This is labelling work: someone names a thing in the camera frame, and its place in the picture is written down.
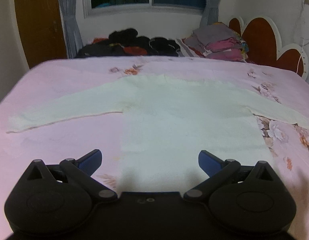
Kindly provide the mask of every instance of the pink bed sheet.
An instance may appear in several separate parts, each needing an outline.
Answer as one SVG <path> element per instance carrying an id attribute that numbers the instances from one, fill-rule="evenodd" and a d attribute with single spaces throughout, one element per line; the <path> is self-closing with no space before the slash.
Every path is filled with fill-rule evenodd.
<path id="1" fill-rule="evenodd" d="M 171 57 L 45 62 L 29 71 L 0 104 L 0 240 L 11 233 L 3 212 L 4 202 L 33 159 L 56 164 L 98 148 L 103 153 L 103 164 L 92 177 L 115 189 L 116 178 L 120 175 L 120 138 L 124 136 L 122 114 L 85 117 L 11 134 L 6 133 L 8 117 L 30 106 L 130 74 L 166 74 L 189 80 L 231 82 L 309 118 L 309 85 L 293 72 L 272 67 Z M 297 203 L 297 215 L 290 233 L 298 240 L 309 240 L 309 130 L 258 116 L 256 122 L 273 155 L 276 170 Z"/>

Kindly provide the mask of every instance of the headboard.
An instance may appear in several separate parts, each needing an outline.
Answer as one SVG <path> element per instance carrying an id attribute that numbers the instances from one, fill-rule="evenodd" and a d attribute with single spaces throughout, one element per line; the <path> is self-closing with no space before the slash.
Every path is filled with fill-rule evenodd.
<path id="1" fill-rule="evenodd" d="M 241 17 L 232 17 L 229 27 L 239 33 L 247 42 L 248 57 L 258 65 L 296 72 L 301 54 L 297 74 L 304 80 L 307 78 L 309 62 L 306 53 L 295 43 L 282 47 L 279 30 L 269 17 L 253 18 L 246 25 Z"/>

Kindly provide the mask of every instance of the window sill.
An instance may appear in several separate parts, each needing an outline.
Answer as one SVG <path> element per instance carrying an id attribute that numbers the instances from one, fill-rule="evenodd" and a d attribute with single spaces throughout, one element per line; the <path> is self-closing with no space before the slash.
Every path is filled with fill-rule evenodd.
<path id="1" fill-rule="evenodd" d="M 178 6 L 150 6 L 149 4 L 128 4 L 109 6 L 104 8 L 94 8 L 85 14 L 85 18 L 99 15 L 113 15 L 119 13 L 136 13 L 136 12 L 168 12 L 168 13 L 183 13 L 192 15 L 202 15 L 203 9 L 187 8 Z"/>

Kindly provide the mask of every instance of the brown wooden door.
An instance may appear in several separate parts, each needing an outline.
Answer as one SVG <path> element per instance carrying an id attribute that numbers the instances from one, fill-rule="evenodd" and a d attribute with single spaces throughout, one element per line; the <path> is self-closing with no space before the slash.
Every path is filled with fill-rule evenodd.
<path id="1" fill-rule="evenodd" d="M 67 58 L 58 0 L 15 0 L 15 7 L 29 68 Z"/>

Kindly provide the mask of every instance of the white wall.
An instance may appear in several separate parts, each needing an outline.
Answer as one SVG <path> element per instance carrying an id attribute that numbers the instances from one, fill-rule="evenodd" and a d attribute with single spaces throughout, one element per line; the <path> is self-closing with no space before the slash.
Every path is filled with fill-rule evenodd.
<path id="1" fill-rule="evenodd" d="M 10 0 L 0 0 L 0 101 L 25 73 L 10 6 Z"/>
<path id="2" fill-rule="evenodd" d="M 235 0 L 222 0 L 220 20 L 227 21 L 233 15 Z M 170 12 L 133 12 L 91 16 L 84 19 L 82 0 L 77 0 L 76 18 L 83 44 L 96 37 L 108 37 L 115 30 L 135 28 L 139 35 L 150 38 L 183 38 L 199 27 L 201 15 Z"/>
<path id="3" fill-rule="evenodd" d="M 282 45 L 299 43 L 300 36 L 309 38 L 309 6 L 304 9 L 304 26 L 296 25 L 300 15 L 303 0 L 236 0 L 235 14 L 243 18 L 245 22 L 249 19 L 265 15 L 270 17 L 277 25 L 282 38 Z M 309 58 L 309 45 L 304 48 Z"/>

